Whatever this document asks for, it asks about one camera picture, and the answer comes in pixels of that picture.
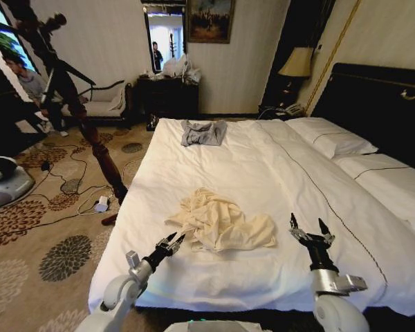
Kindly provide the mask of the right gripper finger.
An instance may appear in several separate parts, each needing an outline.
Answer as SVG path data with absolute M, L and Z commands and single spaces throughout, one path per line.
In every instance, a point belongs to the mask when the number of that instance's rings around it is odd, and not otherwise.
M 292 212 L 290 214 L 289 232 L 298 242 L 307 242 L 310 240 L 310 237 L 305 233 L 305 231 L 298 227 L 297 219 Z
M 322 237 L 324 238 L 324 242 L 327 244 L 332 244 L 335 239 L 335 236 L 331 234 L 328 226 L 325 224 L 325 222 L 323 222 L 321 218 L 318 219 L 318 222 L 322 233 Z

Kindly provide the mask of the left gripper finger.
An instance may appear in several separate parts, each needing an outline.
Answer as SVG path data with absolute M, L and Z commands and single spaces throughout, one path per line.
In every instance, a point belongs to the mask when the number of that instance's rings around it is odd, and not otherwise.
M 171 252 L 178 252 L 183 240 L 185 238 L 185 234 L 182 234 L 179 238 L 177 238 L 177 240 L 175 240 L 170 246 L 169 246 L 169 250 Z
M 173 239 L 177 235 L 177 232 L 171 233 L 167 237 L 161 239 L 157 244 L 156 248 L 170 248 L 173 245 Z

